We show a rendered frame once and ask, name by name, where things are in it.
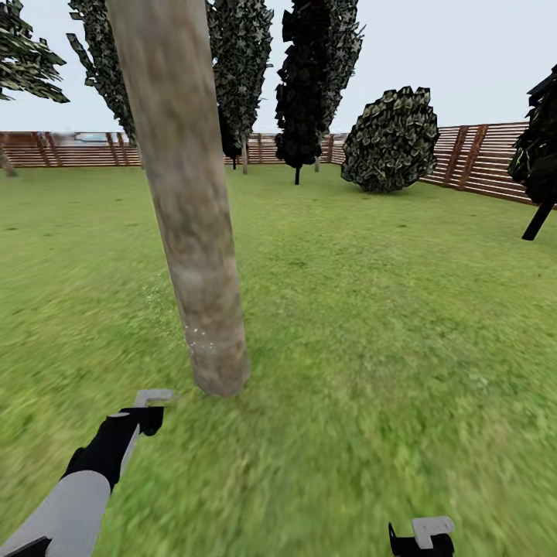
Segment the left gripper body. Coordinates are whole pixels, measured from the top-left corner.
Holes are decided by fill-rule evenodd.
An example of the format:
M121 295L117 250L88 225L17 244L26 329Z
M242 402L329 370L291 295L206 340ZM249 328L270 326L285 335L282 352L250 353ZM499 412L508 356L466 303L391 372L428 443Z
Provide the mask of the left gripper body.
M137 408L138 412L144 418L144 429L158 429L162 426L164 407L148 407Z

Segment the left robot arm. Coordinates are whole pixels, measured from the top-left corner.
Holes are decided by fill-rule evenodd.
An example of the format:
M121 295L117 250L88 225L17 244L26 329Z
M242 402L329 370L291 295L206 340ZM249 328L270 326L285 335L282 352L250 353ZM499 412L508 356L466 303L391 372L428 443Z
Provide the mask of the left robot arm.
M133 408L106 417L88 447L78 448L63 478L0 546L0 557L92 557L104 510L143 429L162 426L167 389L137 391Z

